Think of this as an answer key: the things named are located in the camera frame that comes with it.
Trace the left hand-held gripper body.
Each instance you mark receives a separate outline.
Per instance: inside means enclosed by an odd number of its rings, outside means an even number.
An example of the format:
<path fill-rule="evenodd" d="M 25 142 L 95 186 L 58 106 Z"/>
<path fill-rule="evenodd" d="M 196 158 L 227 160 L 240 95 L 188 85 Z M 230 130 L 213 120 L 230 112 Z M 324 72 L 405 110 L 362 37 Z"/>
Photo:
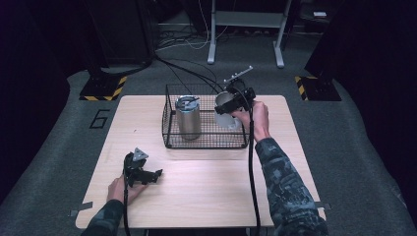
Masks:
<path fill-rule="evenodd" d="M 123 174 L 127 186 L 133 187 L 136 180 L 145 180 L 145 170 L 143 167 L 148 157 L 149 156 L 138 147 L 125 156 Z"/>

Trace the silver metal mug with handle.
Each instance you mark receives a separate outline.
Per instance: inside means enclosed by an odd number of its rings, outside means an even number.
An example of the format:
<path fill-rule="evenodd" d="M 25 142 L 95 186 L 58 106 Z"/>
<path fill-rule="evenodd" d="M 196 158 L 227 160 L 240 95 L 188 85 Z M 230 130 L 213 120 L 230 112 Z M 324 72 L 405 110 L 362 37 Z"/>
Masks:
<path fill-rule="evenodd" d="M 223 91 L 215 97 L 214 106 L 217 107 L 222 105 L 232 98 L 233 95 L 231 93 Z M 242 123 L 238 118 L 235 118 L 227 113 L 218 114 L 217 112 L 214 112 L 214 121 L 218 126 L 226 130 L 237 130 L 242 126 Z"/>

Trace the black yellow striped stand base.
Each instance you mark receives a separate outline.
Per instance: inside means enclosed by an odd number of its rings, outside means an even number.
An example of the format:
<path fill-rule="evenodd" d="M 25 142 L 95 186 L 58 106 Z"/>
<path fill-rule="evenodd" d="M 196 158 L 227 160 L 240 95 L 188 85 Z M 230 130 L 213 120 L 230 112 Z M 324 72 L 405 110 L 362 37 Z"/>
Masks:
<path fill-rule="evenodd" d="M 79 100 L 116 100 L 126 80 L 126 77 L 90 78 L 81 90 Z"/>
<path fill-rule="evenodd" d="M 341 97 L 332 82 L 322 82 L 315 77 L 295 78 L 301 98 L 305 101 L 341 101 Z"/>

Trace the black cabinet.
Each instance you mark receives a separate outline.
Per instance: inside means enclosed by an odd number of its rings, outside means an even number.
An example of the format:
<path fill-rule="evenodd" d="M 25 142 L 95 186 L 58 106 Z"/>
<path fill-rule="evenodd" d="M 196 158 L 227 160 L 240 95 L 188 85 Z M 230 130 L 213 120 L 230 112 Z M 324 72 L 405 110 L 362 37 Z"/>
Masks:
<path fill-rule="evenodd" d="M 85 0 L 108 66 L 147 67 L 154 55 L 146 0 Z"/>

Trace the person's left hand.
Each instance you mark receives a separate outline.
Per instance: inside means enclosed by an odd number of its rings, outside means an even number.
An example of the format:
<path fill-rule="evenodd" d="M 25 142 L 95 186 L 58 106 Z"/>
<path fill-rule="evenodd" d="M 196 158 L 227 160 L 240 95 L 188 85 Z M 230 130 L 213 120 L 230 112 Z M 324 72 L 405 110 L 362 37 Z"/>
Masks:
<path fill-rule="evenodd" d="M 147 185 L 136 185 L 134 187 L 128 188 L 128 200 L 127 204 L 131 204 L 134 199 L 136 199 L 141 192 L 147 188 Z M 111 184 L 108 186 L 108 194 L 106 202 L 117 201 L 124 203 L 124 190 L 125 190 L 125 180 L 123 176 L 115 178 Z"/>

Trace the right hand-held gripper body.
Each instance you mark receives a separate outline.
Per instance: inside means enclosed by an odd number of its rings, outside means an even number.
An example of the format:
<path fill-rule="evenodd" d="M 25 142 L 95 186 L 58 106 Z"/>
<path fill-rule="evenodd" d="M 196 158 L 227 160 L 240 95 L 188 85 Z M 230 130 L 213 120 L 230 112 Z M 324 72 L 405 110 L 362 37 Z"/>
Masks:
<path fill-rule="evenodd" d="M 241 108 L 248 111 L 252 107 L 252 102 L 256 97 L 255 92 L 252 88 L 248 88 L 241 77 L 253 70 L 252 66 L 242 72 L 233 74 L 229 79 L 226 79 L 225 90 L 233 95 L 231 100 L 237 100 L 243 103 Z"/>

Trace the steel tumbler with lid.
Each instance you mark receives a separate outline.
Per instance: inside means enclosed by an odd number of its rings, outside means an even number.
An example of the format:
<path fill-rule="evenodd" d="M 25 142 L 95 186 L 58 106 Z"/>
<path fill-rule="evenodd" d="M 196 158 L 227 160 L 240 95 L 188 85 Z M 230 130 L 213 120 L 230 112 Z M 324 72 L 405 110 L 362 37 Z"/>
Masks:
<path fill-rule="evenodd" d="M 195 140 L 201 133 L 200 99 L 193 95 L 181 95 L 175 102 L 177 123 L 181 137 Z"/>

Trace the black wire basket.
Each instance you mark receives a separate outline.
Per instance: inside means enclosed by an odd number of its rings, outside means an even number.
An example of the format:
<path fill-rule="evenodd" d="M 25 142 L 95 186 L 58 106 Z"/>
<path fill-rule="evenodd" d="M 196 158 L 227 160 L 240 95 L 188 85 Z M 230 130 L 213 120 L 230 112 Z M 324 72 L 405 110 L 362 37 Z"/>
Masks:
<path fill-rule="evenodd" d="M 165 105 L 161 133 L 167 148 L 177 149 L 237 149 L 249 144 L 249 134 L 241 126 L 226 130 L 214 121 L 214 99 L 219 88 L 207 84 L 168 84 L 165 86 Z M 186 141 L 180 133 L 175 111 L 175 102 L 181 95 L 193 95 L 200 99 L 201 133 L 195 140 Z"/>

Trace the dark curtain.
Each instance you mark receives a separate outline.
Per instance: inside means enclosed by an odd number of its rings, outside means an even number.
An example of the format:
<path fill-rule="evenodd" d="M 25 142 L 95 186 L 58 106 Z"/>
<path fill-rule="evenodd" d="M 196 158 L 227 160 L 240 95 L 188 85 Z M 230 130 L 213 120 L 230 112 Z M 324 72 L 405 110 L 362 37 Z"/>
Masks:
<path fill-rule="evenodd" d="M 417 217 L 417 0 L 342 0 L 306 70 L 348 91 Z"/>
<path fill-rule="evenodd" d="M 0 204 L 26 171 L 69 94 L 25 0 L 0 0 Z"/>

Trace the white metal desk frame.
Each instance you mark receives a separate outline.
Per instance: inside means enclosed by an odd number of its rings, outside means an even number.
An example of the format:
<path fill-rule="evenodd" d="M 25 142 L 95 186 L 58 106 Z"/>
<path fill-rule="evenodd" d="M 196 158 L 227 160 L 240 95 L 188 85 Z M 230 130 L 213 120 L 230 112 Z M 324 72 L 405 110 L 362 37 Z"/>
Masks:
<path fill-rule="evenodd" d="M 259 12 L 235 12 L 219 11 L 216 9 L 216 0 L 211 0 L 210 41 L 207 62 L 211 65 L 215 61 L 216 51 L 216 28 L 222 27 L 249 27 L 277 29 L 278 36 L 272 43 L 275 63 L 280 69 L 284 67 L 281 41 L 285 32 L 287 19 L 292 0 L 285 0 L 285 8 L 282 13 L 259 13 Z"/>

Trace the person's right hand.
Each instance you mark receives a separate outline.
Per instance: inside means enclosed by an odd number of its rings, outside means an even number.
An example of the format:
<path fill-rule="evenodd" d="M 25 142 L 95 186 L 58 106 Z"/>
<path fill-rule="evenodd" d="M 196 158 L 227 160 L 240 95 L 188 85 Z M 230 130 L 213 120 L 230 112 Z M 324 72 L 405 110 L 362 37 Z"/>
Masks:
<path fill-rule="evenodd" d="M 236 110 L 231 115 L 238 118 L 246 129 L 249 129 L 250 122 L 254 121 L 254 140 L 256 142 L 269 138 L 268 107 L 262 101 L 254 101 L 252 111 L 253 114 L 248 111 Z"/>

